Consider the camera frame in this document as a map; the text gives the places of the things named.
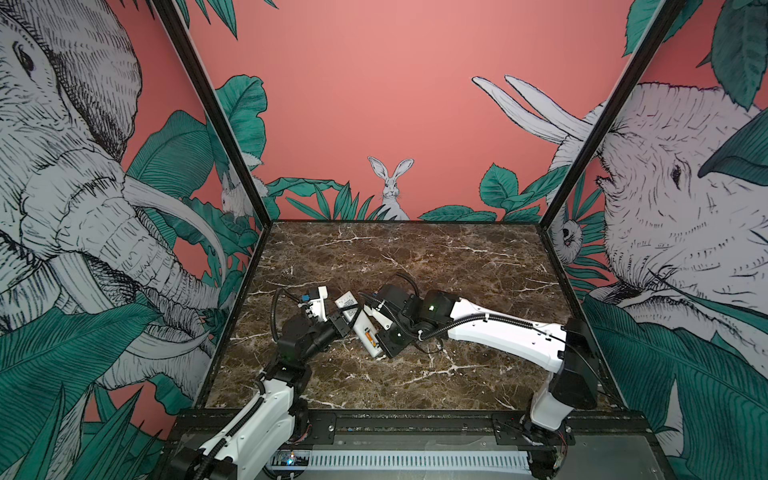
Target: pink wall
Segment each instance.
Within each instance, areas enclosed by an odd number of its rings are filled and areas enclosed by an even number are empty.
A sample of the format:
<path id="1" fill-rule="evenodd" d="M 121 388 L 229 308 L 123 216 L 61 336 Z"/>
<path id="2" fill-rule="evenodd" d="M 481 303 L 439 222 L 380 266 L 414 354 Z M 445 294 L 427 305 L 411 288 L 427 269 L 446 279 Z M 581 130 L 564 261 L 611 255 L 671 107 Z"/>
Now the pink wall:
<path id="1" fill-rule="evenodd" d="M 237 39 L 194 3 L 190 31 L 215 88 L 238 74 L 264 80 L 267 142 L 255 175 L 350 181 L 366 198 L 383 187 L 368 156 L 390 173 L 414 158 L 398 181 L 411 219 L 446 204 L 488 210 L 478 186 L 493 163 L 521 189 L 549 167 L 556 146 L 511 123 L 472 77 L 512 92 L 504 75 L 514 75 L 581 117 L 627 61 L 631 0 L 233 3 Z M 304 217 L 278 204 L 280 218 Z"/>

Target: ventilation grille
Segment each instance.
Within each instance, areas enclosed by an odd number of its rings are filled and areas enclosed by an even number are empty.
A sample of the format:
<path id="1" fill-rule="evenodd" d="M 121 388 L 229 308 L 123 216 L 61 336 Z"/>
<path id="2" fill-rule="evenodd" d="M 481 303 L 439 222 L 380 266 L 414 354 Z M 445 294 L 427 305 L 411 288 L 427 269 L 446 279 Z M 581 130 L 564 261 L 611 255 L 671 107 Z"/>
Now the ventilation grille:
<path id="1" fill-rule="evenodd" d="M 274 465 L 275 471 L 300 470 Z M 408 450 L 320 450 L 310 453 L 313 470 L 463 470 L 529 473 L 527 452 L 424 452 Z"/>

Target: white device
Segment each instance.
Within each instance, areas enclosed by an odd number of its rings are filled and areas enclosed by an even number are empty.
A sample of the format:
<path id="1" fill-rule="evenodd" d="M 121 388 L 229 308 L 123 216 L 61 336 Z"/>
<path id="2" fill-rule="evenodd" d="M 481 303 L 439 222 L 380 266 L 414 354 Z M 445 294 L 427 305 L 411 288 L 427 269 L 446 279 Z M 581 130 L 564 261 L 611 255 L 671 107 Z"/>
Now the white device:
<path id="1" fill-rule="evenodd" d="M 328 297 L 328 292 L 324 286 L 321 286 L 318 290 L 319 298 L 307 300 L 306 305 L 312 313 L 325 321 L 326 312 L 323 301 Z M 336 305 L 339 307 L 355 303 L 355 298 L 351 292 L 345 293 L 336 300 Z M 361 336 L 360 334 L 360 329 L 363 329 L 363 332 L 365 332 L 365 328 L 371 329 L 374 333 L 376 332 L 376 329 L 365 313 L 375 318 L 385 329 L 391 327 L 392 321 L 380 313 L 378 309 L 371 309 L 365 306 L 353 327 L 371 356 L 378 356 L 382 349 L 375 347 L 371 342 L 367 342 L 368 337 L 365 335 Z M 349 322 L 354 317 L 355 310 L 347 310 L 343 314 Z M 544 429 L 557 430 L 566 415 L 573 409 L 560 403 L 548 389 L 554 374 L 558 373 L 563 366 L 561 351 L 565 348 L 566 332 L 562 326 L 557 323 L 531 322 L 516 316 L 495 312 L 464 298 L 460 298 L 454 304 L 451 318 L 456 321 L 475 314 L 486 314 L 486 317 L 484 319 L 478 318 L 477 320 L 449 329 L 447 332 L 448 337 L 481 343 L 530 360 L 548 370 L 549 376 L 547 381 L 534 394 L 530 419 L 534 424 Z M 534 329 L 495 321 L 490 318 L 491 315 L 516 319 L 533 326 Z M 265 393 L 254 396 L 225 429 L 216 434 L 211 440 L 205 442 L 201 447 L 204 453 L 208 455 L 223 439 L 226 445 L 216 452 L 214 458 L 221 460 L 231 457 L 232 463 L 237 465 L 238 478 L 255 478 L 259 470 L 272 458 L 275 451 L 287 442 L 293 434 L 295 419 L 288 413 L 294 400 L 293 388 L 285 382 L 276 379 L 266 380 L 263 382 L 263 385 L 266 390 Z M 262 397 L 264 400 L 260 407 L 255 412 L 250 413 L 250 410 Z M 251 417 L 245 420 L 241 427 L 236 429 L 232 435 L 227 435 L 233 427 L 248 415 L 251 415 Z"/>
<path id="2" fill-rule="evenodd" d="M 352 292 L 344 293 L 336 300 L 336 306 L 339 308 L 352 305 L 357 305 L 357 300 L 355 300 Z M 344 315 L 344 318 L 346 318 L 347 323 L 349 323 L 353 318 L 355 318 L 356 312 L 354 309 L 352 309 L 345 310 L 342 314 Z M 357 321 L 355 321 L 355 325 L 352 327 L 352 330 L 355 331 L 357 338 L 360 339 L 362 346 L 368 350 L 368 354 L 370 354 L 371 357 L 376 358 L 377 356 L 384 353 L 376 341 L 376 334 L 378 333 L 378 330 L 373 326 L 371 319 L 368 318 L 364 311 L 360 312 L 360 314 L 357 316 Z"/>

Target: rabbit ear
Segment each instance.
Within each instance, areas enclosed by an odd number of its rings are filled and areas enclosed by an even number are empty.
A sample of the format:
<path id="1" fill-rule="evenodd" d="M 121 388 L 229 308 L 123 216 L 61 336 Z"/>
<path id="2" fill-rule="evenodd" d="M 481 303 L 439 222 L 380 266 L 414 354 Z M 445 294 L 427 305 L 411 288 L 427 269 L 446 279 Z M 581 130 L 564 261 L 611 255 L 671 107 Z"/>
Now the rabbit ear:
<path id="1" fill-rule="evenodd" d="M 368 161 L 371 162 L 371 167 L 373 167 L 373 171 L 376 173 L 376 175 L 383 178 L 384 180 L 389 179 L 389 172 L 386 170 L 386 167 L 381 161 L 376 160 L 374 157 L 368 157 Z"/>
<path id="2" fill-rule="evenodd" d="M 408 171 L 410 167 L 413 167 L 413 159 L 409 158 L 407 160 L 403 160 L 402 162 L 400 162 L 400 165 L 398 165 L 397 168 L 395 169 L 395 173 L 392 174 L 392 178 L 397 178 L 400 175 L 404 174 L 405 172 Z"/>

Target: elephant tusk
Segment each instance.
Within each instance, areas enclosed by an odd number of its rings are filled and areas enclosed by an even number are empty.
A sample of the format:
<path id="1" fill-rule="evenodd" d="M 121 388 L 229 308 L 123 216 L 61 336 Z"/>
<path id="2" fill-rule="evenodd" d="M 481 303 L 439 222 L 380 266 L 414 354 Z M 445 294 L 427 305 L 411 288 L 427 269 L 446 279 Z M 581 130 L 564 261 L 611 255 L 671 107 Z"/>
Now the elephant tusk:
<path id="1" fill-rule="evenodd" d="M 82 253 L 63 253 L 48 261 L 59 284 L 87 313 L 99 313 L 114 308 L 91 274 Z"/>
<path id="2" fill-rule="evenodd" d="M 203 333 L 186 342 L 171 342 L 170 340 L 159 339 L 150 333 L 142 332 L 141 335 L 128 345 L 125 351 L 143 359 L 172 359 L 195 350 L 207 339 L 208 333 Z"/>
<path id="3" fill-rule="evenodd" d="M 134 207 L 154 208 L 163 213 L 173 215 L 180 220 L 184 220 L 195 227 L 198 232 L 202 233 L 216 250 L 219 265 L 221 266 L 221 285 L 223 285 L 224 279 L 227 277 L 227 256 L 224 254 L 224 248 L 222 248 L 219 237 L 217 237 L 214 229 L 200 215 L 171 195 L 164 194 L 132 177 L 125 177 L 123 195 L 125 200 Z"/>

